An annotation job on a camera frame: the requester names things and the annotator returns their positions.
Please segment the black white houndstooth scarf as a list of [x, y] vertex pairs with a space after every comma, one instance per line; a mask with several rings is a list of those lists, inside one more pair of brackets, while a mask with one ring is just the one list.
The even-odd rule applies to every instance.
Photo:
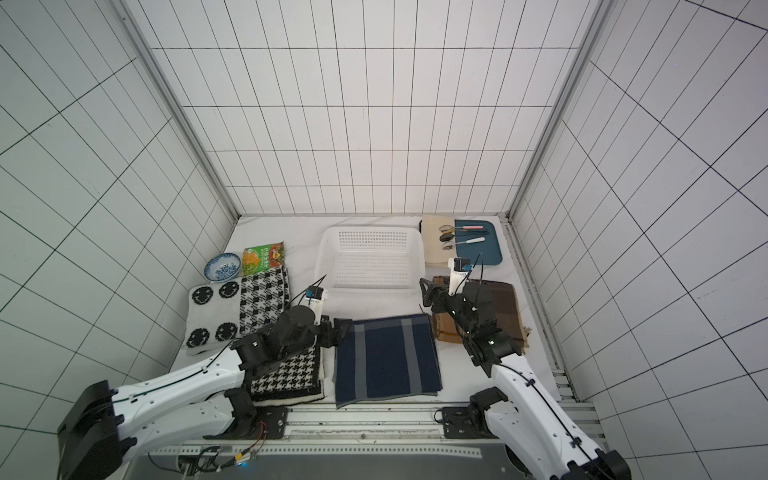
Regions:
[[293, 406], [321, 400], [324, 394], [322, 348], [313, 347], [281, 364], [276, 372], [251, 383], [256, 406]]

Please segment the navy grey striped scarf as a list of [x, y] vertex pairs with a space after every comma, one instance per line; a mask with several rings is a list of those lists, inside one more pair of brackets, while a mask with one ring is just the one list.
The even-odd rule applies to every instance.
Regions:
[[335, 354], [335, 403], [435, 396], [442, 378], [430, 317], [355, 321]]

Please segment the brown plaid scarf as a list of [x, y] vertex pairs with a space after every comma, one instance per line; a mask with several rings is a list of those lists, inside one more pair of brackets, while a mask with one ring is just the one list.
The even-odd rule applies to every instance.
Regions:
[[[481, 293], [479, 302], [483, 306], [490, 306], [495, 315], [498, 326], [506, 332], [522, 354], [528, 348], [527, 338], [531, 329], [525, 327], [522, 322], [517, 295], [514, 286], [499, 281], [484, 281], [483, 287], [488, 293]], [[460, 344], [460, 334], [450, 315], [436, 306], [432, 306], [430, 325], [435, 338], [438, 341]]]

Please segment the smiley face checked scarf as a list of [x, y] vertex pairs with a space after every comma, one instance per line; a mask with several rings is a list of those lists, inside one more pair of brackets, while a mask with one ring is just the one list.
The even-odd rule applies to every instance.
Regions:
[[276, 322], [288, 308], [288, 270], [274, 267], [190, 290], [182, 350], [193, 357]]

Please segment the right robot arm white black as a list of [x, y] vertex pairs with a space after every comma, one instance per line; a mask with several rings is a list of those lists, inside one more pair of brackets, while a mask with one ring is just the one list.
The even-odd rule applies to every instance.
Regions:
[[630, 479], [615, 450], [604, 451], [541, 384], [520, 345], [498, 324], [489, 285], [461, 281], [452, 291], [419, 280], [422, 303], [452, 319], [470, 360], [493, 386], [470, 397], [471, 425], [501, 440], [510, 461], [535, 479]]

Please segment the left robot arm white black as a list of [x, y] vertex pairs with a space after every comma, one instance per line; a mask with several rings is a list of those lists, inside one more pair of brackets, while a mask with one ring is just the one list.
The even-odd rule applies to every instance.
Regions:
[[260, 421], [251, 384], [315, 347], [340, 345], [352, 325], [296, 306], [185, 368], [133, 385], [85, 387], [57, 429], [58, 478], [106, 479], [168, 445], [250, 436]]

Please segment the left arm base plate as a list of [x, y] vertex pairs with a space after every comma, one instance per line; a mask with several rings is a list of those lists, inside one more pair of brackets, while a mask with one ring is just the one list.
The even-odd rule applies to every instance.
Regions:
[[220, 434], [204, 435], [205, 440], [256, 441], [279, 440], [285, 433], [288, 409], [286, 407], [258, 407], [254, 411], [236, 416]]

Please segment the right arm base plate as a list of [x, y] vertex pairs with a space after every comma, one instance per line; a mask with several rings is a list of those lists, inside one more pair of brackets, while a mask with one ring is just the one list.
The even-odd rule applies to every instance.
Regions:
[[436, 412], [434, 420], [443, 427], [446, 439], [493, 439], [484, 412], [473, 405], [462, 407], [443, 407]]

